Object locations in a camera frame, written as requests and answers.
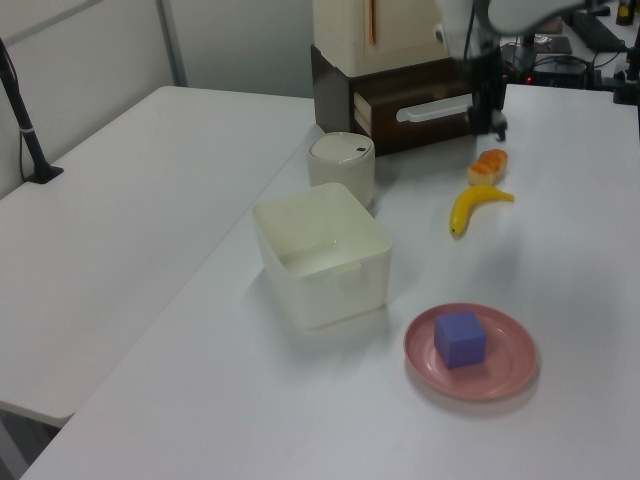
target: white canister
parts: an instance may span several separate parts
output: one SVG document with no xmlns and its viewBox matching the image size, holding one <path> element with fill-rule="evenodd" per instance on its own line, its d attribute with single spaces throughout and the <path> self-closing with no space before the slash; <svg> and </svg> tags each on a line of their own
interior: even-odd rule
<svg viewBox="0 0 640 480">
<path fill-rule="evenodd" d="M 364 135 L 328 133 L 309 149 L 309 182 L 312 187 L 341 183 L 368 207 L 373 200 L 375 147 Z"/>
</svg>

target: toy banana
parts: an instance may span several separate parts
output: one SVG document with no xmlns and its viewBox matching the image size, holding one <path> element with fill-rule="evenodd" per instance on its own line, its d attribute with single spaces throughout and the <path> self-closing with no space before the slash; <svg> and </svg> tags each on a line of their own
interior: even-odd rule
<svg viewBox="0 0 640 480">
<path fill-rule="evenodd" d="M 467 229 L 467 223 L 469 223 L 473 208 L 479 203 L 494 200 L 513 202 L 514 197 L 510 193 L 498 190 L 492 185 L 474 185 L 467 188 L 460 194 L 451 210 L 451 218 L 449 220 L 451 233 L 456 236 L 462 235 Z"/>
</svg>

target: plastic box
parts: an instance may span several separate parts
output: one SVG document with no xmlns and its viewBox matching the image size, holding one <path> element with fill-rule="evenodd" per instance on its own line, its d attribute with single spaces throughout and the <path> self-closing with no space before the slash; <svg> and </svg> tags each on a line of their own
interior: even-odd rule
<svg viewBox="0 0 640 480">
<path fill-rule="evenodd" d="M 253 207 L 267 275 L 294 323 L 317 328 L 384 304 L 391 240 L 341 184 Z"/>
</svg>

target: white plastic container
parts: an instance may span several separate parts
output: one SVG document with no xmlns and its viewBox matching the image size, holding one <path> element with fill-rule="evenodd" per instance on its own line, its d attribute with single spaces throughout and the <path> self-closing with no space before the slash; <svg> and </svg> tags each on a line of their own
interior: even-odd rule
<svg viewBox="0 0 640 480">
<path fill-rule="evenodd" d="M 313 0 L 314 44 L 347 77 L 407 67 L 449 56 L 440 18 L 435 0 Z"/>
<path fill-rule="evenodd" d="M 391 240 L 344 185 L 256 204 L 253 218 L 267 275 L 294 323 L 317 328 L 386 301 Z"/>
</svg>

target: purple cube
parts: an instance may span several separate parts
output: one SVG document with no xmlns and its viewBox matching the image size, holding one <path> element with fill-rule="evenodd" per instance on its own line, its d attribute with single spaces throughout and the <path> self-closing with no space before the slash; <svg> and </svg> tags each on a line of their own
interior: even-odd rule
<svg viewBox="0 0 640 480">
<path fill-rule="evenodd" d="M 447 368 L 484 362 L 487 334 L 473 312 L 436 317 L 434 343 Z"/>
</svg>

